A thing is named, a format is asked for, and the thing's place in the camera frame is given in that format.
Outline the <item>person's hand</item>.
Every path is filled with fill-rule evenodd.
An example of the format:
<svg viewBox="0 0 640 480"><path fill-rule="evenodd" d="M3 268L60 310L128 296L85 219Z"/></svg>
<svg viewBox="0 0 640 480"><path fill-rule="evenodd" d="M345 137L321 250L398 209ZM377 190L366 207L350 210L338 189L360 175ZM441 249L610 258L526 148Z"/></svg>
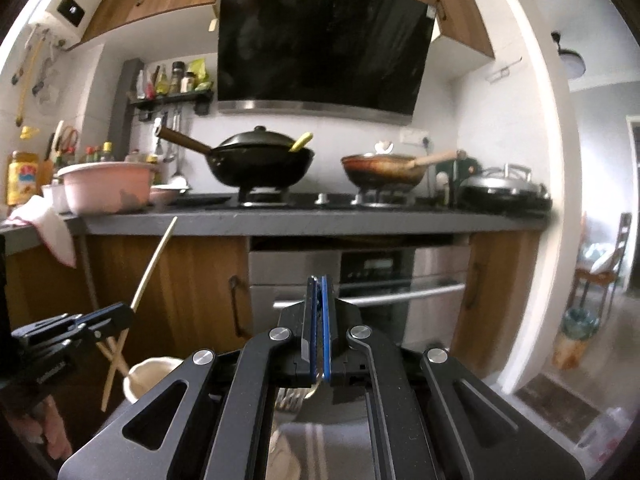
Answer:
<svg viewBox="0 0 640 480"><path fill-rule="evenodd" d="M6 419L14 432L26 442L44 443L52 460L68 460L73 454L64 420L53 396L46 396L38 404L35 415L9 414Z"/></svg>

